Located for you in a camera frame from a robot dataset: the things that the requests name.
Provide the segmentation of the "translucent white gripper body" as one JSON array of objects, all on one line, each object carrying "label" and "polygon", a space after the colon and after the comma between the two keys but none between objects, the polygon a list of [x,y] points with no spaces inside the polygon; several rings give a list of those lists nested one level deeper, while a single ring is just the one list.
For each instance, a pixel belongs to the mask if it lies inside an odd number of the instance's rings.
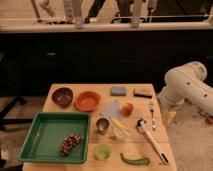
[{"label": "translucent white gripper body", "polygon": [[162,107],[162,122],[165,126],[169,126],[176,116],[175,107]]}]

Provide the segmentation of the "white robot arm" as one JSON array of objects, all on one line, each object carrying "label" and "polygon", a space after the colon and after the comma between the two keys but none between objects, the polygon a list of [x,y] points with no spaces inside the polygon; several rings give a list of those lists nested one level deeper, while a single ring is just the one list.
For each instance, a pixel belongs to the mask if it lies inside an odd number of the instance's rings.
[{"label": "white robot arm", "polygon": [[213,87],[204,80],[207,69],[198,61],[168,70],[164,76],[165,86],[157,98],[162,107],[162,120],[169,125],[176,115],[176,110],[185,100],[197,105],[203,114],[213,117]]}]

